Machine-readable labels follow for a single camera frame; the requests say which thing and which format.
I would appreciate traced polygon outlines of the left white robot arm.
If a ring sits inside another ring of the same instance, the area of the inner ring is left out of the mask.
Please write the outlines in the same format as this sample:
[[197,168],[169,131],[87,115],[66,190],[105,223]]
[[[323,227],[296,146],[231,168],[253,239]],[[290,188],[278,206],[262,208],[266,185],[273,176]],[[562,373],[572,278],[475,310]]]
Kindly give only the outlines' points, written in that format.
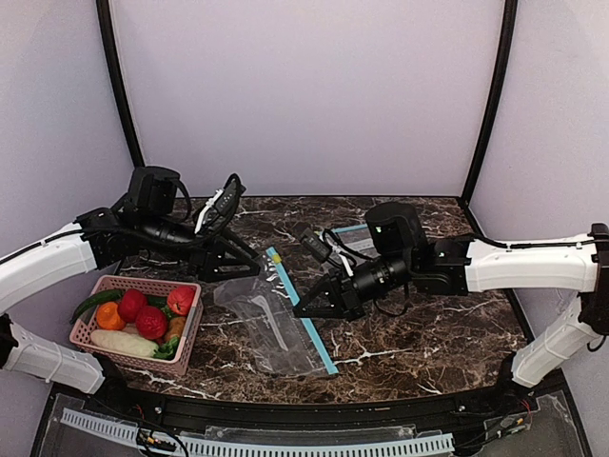
[[78,352],[12,321],[13,306],[70,277],[107,268],[143,250],[187,263],[204,283],[256,276],[257,252],[228,225],[246,188],[231,174],[201,209],[172,217],[179,172],[139,167],[127,192],[110,208],[78,216],[58,231],[1,260],[1,368],[94,394],[119,378],[105,355]]

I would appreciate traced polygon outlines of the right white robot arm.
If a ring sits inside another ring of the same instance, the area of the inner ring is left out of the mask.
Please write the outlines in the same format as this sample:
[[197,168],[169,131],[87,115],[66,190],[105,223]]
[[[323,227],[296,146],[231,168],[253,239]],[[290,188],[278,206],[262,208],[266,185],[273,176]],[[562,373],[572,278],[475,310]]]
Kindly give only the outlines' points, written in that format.
[[336,264],[300,299],[299,318],[356,320],[363,305],[398,287],[464,296],[508,288],[576,293],[560,317],[501,364],[497,388],[525,394],[562,362],[608,336],[608,227],[541,241],[494,241],[479,234],[427,240],[416,209],[386,202],[365,215],[378,255]]

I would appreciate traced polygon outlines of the clear zip bag blue zipper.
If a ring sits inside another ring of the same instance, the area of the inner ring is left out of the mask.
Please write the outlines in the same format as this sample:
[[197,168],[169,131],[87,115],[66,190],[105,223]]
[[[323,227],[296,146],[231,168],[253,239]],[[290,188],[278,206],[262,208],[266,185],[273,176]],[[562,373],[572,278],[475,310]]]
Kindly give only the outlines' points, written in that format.
[[213,291],[214,304],[246,325],[257,369],[284,376],[336,375],[312,320],[294,316],[300,297],[279,252],[268,248],[258,265],[258,275],[228,280]]

